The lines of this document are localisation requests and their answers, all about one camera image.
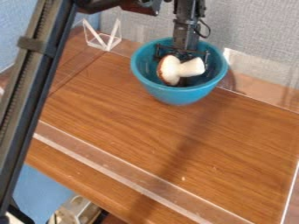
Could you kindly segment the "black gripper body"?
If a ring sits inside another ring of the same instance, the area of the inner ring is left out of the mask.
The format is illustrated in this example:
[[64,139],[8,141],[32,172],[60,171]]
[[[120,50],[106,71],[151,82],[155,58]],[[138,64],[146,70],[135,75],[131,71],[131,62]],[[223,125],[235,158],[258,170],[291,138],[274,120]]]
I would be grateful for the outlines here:
[[183,50],[174,46],[156,44],[154,59],[156,61],[160,61],[163,57],[167,55],[175,56],[182,62],[187,62],[188,60],[192,60],[194,58],[200,57],[200,59],[203,60],[203,64],[207,67],[211,53],[208,50],[204,50],[203,52],[198,50]]

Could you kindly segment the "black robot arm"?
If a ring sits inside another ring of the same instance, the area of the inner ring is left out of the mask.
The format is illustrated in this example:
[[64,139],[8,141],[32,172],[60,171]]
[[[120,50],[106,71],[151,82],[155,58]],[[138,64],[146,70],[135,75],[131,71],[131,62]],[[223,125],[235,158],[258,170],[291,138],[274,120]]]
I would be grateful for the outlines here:
[[174,2],[172,13],[174,30],[172,43],[170,46],[156,44],[154,58],[160,60],[170,53],[183,62],[200,56],[204,66],[208,65],[208,50],[199,51],[200,39],[206,39],[210,34],[202,34],[202,25],[211,28],[202,20],[206,17],[206,0],[72,0],[79,7],[79,11],[93,14],[111,8],[120,7],[123,11],[132,11],[140,14],[156,16],[163,2]]

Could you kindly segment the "dark robot arm link foreground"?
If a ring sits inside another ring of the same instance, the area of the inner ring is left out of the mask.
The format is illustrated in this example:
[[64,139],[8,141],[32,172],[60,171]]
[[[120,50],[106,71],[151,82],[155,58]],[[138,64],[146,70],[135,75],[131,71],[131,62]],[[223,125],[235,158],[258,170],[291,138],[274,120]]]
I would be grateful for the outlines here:
[[0,99],[0,224],[76,14],[73,0],[39,0]]

